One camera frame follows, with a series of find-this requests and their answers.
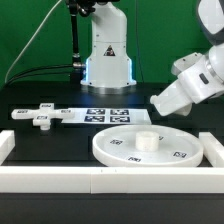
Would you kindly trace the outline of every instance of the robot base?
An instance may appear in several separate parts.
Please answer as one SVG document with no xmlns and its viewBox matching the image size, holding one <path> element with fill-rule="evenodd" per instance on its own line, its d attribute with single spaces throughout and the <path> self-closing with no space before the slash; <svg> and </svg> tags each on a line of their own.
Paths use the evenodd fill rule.
<svg viewBox="0 0 224 224">
<path fill-rule="evenodd" d="M 130 85 L 120 88 L 105 88 L 105 87 L 94 87 L 89 85 L 82 85 L 83 91 L 88 91 L 91 93 L 97 93 L 102 95 L 107 94 L 124 94 L 124 93 L 130 93 L 134 92 L 136 90 L 136 85 Z"/>
</svg>

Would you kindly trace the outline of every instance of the black tabletop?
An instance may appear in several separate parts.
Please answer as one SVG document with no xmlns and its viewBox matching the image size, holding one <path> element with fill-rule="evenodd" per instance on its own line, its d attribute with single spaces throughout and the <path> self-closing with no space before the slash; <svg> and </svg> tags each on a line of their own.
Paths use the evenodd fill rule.
<svg viewBox="0 0 224 224">
<path fill-rule="evenodd" d="M 196 137 L 209 131 L 224 143 L 224 104 L 211 99 L 194 105 L 188 117 L 161 117 L 149 103 L 166 85 L 138 84 L 122 95 L 83 92 L 61 82 L 21 82 L 0 91 L 0 131 L 14 130 L 16 147 L 3 166 L 103 166 L 92 155 L 92 138 L 111 125 L 62 124 L 53 120 L 49 131 L 31 120 L 13 120 L 14 109 L 38 109 L 54 103 L 69 107 L 147 109 L 155 125 L 187 131 Z M 202 166 L 209 166 L 205 161 Z M 221 194 L 0 194 L 0 223 L 223 223 Z"/>
</svg>

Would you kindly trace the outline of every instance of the cross-shaped piece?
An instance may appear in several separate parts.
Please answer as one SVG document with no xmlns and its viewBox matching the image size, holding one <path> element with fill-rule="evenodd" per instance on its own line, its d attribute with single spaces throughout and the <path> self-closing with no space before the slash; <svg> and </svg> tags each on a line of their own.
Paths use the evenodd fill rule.
<svg viewBox="0 0 224 224">
<path fill-rule="evenodd" d="M 74 109 L 54 110 L 53 103 L 42 103 L 39 110 L 17 109 L 12 112 L 13 119 L 33 119 L 33 125 L 40 126 L 40 129 L 43 131 L 50 129 L 51 119 L 71 119 L 74 116 Z"/>
</svg>

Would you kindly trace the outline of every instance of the white block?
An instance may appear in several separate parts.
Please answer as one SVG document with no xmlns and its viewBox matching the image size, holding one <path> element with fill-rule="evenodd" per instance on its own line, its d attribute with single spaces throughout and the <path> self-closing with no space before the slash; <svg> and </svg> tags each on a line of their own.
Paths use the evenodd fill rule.
<svg viewBox="0 0 224 224">
<path fill-rule="evenodd" d="M 224 167 L 224 147 L 209 132 L 199 133 L 199 139 L 204 145 L 204 155 L 213 167 Z"/>
<path fill-rule="evenodd" d="M 90 193 L 91 169 L 1 167 L 1 193 Z"/>
<path fill-rule="evenodd" d="M 15 147 L 14 131 L 3 131 L 0 133 L 0 165 Z"/>
</svg>

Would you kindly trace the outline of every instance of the white plastic part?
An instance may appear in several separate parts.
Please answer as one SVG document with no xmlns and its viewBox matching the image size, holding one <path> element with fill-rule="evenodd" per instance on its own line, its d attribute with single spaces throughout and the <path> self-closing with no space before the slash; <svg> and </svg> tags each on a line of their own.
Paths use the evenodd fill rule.
<svg viewBox="0 0 224 224">
<path fill-rule="evenodd" d="M 40 126 L 40 129 L 47 131 L 51 126 L 51 119 L 72 119 L 75 116 L 74 109 L 54 110 L 53 103 L 40 104 L 39 110 L 17 109 L 12 112 L 12 118 L 15 120 L 33 119 L 34 126 Z"/>
<path fill-rule="evenodd" d="M 136 133 L 156 132 L 156 151 L 136 148 Z M 199 140 L 186 132 L 155 125 L 129 125 L 108 128 L 93 138 L 93 154 L 111 167 L 195 167 L 203 157 Z"/>
<path fill-rule="evenodd" d="M 224 193 L 222 168 L 0 167 L 1 193 Z"/>
<path fill-rule="evenodd" d="M 224 28 L 224 14 L 219 0 L 202 0 L 198 14 L 206 29 L 216 34 Z"/>
<path fill-rule="evenodd" d="M 217 76 L 224 81 L 224 44 L 219 46 L 213 46 L 209 50 L 209 59 L 212 68 L 214 69 Z"/>
<path fill-rule="evenodd" d="M 146 109 L 73 108 L 75 117 L 62 123 L 76 124 L 151 124 Z"/>
<path fill-rule="evenodd" d="M 159 134 L 152 131 L 136 133 L 136 149 L 144 152 L 154 152 L 159 148 Z"/>
<path fill-rule="evenodd" d="M 92 54 L 86 63 L 82 85 L 122 88 L 136 85 L 132 61 L 126 53 L 127 18 L 111 2 L 96 4 L 92 14 Z"/>
<path fill-rule="evenodd" d="M 98 168 L 91 193 L 223 193 L 223 169 Z"/>
<path fill-rule="evenodd" d="M 199 139 L 204 145 L 204 155 L 213 167 L 224 167 L 224 147 L 210 133 L 199 133 Z"/>
<path fill-rule="evenodd" d="M 150 103 L 154 104 L 160 115 L 171 113 L 187 116 L 192 108 L 192 99 L 183 89 L 179 80 L 173 82 L 159 96 L 152 96 Z"/>
<path fill-rule="evenodd" d="M 0 165 L 15 147 L 14 131 L 2 131 L 0 133 Z"/>
<path fill-rule="evenodd" d="M 178 76 L 184 90 L 196 104 L 224 92 L 224 85 L 210 73 L 206 63 L 207 59 L 203 56 L 194 66 Z"/>
<path fill-rule="evenodd" d="M 224 93 L 223 80 L 220 78 L 222 76 L 224 78 L 224 66 L 221 62 L 224 48 L 221 47 L 221 45 L 213 47 L 208 57 L 201 56 L 193 66 L 181 72 L 178 80 L 159 96 L 151 97 L 151 103 L 162 116 L 171 113 L 186 116 L 190 113 L 192 103 L 198 104 L 205 99 L 218 97 Z"/>
<path fill-rule="evenodd" d="M 193 66 L 201 57 L 202 54 L 195 52 L 176 60 L 171 68 L 172 74 L 179 75 L 181 72 Z"/>
<path fill-rule="evenodd" d="M 74 167 L 1 167 L 0 192 L 90 193 L 91 171 Z"/>
</svg>

